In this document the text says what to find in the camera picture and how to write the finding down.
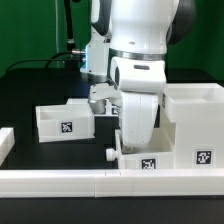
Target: black tabletop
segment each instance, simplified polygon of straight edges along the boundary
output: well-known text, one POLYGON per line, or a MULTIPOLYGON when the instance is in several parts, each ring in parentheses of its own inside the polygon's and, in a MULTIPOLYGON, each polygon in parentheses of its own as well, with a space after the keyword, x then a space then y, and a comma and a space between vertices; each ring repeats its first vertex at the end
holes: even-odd
MULTIPOLYGON (((197 70, 169 70, 168 82, 215 82, 197 70)), ((2 170, 114 169, 116 118, 96 118, 96 138, 39 143, 35 106, 87 98, 92 83, 64 69, 16 69, 0 79, 0 127, 14 127, 16 144, 2 170)), ((223 197, 0 199, 0 223, 223 223, 223 197)))

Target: green wall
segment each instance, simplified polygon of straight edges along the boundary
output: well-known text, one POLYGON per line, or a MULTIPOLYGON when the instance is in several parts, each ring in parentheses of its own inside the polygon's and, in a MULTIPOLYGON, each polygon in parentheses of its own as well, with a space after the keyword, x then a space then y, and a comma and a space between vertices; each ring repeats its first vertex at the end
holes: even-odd
MULTIPOLYGON (((59 50, 66 50, 63 0, 59 3, 59 50)), ((195 0, 197 21, 192 32, 168 48, 170 68, 198 68, 224 79, 224 1, 195 0)), ((90 39, 89 0, 71 3, 77 46, 90 39)), ((0 76, 12 63, 49 58, 56 53, 55 0, 0 1, 0 76)))
MULTIPOLYGON (((58 1, 59 50, 66 50, 64 1, 58 1)), ((72 4, 74 36, 77 47, 90 39, 89 0, 72 4)), ((48 59, 56 50, 55 0, 0 0, 0 77, 17 61, 48 59)), ((21 66, 44 66, 29 63, 21 66)))
POLYGON ((168 67, 198 68, 224 80, 224 1, 195 2, 196 24, 184 40, 168 48, 168 67))

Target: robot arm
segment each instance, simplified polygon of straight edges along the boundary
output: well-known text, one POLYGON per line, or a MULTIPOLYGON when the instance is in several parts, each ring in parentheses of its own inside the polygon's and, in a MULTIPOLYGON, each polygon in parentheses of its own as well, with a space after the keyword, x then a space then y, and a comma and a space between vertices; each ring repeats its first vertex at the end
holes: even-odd
MULTIPOLYGON (((117 95, 112 95, 120 98, 119 118, 125 146, 143 148, 151 140, 158 98, 166 84, 163 58, 167 52, 167 33, 180 2, 193 1, 112 1, 108 77, 117 91, 117 95)), ((169 39, 174 40, 175 34, 170 34, 169 39)), ((101 90, 95 89, 90 98, 96 99, 101 90)))

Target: white container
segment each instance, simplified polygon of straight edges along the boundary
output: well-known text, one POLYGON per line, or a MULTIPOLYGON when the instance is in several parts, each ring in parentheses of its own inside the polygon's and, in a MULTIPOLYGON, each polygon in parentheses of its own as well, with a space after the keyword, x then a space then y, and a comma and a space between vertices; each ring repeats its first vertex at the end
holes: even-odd
POLYGON ((94 116, 88 104, 36 107, 39 142, 94 138, 94 116))
MULTIPOLYGON (((173 144, 163 132, 156 128, 153 131, 152 140, 146 148, 122 148, 121 131, 116 130, 116 155, 119 169, 172 169, 173 168, 173 144)), ((107 151, 107 158, 113 151, 107 151)))
POLYGON ((0 129, 0 166, 15 144, 13 128, 0 129))
POLYGON ((174 145, 174 168, 224 168, 224 89, 167 85, 160 124, 174 145))

